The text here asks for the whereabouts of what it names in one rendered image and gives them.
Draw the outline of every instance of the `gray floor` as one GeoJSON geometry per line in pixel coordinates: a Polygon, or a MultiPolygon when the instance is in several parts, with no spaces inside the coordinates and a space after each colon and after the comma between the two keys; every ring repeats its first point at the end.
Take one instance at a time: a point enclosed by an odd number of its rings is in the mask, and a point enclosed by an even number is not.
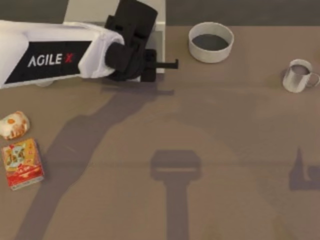
{"type": "MultiPolygon", "coordinates": [[[[1,0],[0,18],[61,23],[67,4],[67,0],[1,0]]],[[[169,26],[204,21],[232,26],[318,26],[319,9],[318,0],[167,0],[166,14],[169,26]]]]}

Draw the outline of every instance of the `agile x logo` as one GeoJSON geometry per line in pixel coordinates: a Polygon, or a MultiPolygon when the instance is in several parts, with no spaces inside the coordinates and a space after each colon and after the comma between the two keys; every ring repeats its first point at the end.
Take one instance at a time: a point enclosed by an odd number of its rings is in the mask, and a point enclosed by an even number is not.
{"type": "Polygon", "coordinates": [[[41,67],[41,66],[54,66],[61,64],[71,64],[74,61],[74,53],[57,53],[57,54],[41,54],[38,56],[32,56],[28,68],[41,67]]]}

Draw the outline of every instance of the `metal mug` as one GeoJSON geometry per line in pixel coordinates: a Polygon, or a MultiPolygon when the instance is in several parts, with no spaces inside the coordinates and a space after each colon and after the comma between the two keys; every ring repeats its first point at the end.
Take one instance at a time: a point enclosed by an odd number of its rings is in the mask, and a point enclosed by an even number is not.
{"type": "Polygon", "coordinates": [[[310,62],[303,59],[295,59],[290,62],[282,81],[283,87],[291,93],[301,93],[305,88],[312,88],[320,84],[320,75],[313,72],[310,62]],[[315,83],[309,83],[311,76],[318,79],[315,83]]]}

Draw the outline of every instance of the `snack box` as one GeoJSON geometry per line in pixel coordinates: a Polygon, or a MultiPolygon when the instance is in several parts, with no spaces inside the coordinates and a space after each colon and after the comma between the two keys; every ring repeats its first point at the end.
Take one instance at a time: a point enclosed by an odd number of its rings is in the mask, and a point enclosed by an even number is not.
{"type": "Polygon", "coordinates": [[[44,179],[37,144],[29,138],[1,149],[6,179],[12,190],[38,183],[44,179]]]}

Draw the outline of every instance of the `red x letter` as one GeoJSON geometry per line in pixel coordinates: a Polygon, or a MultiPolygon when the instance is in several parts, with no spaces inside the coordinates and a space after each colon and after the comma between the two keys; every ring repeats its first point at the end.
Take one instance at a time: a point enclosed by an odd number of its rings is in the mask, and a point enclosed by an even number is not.
{"type": "Polygon", "coordinates": [[[72,63],[72,57],[74,56],[73,53],[67,53],[65,55],[65,63],[72,63]]]}

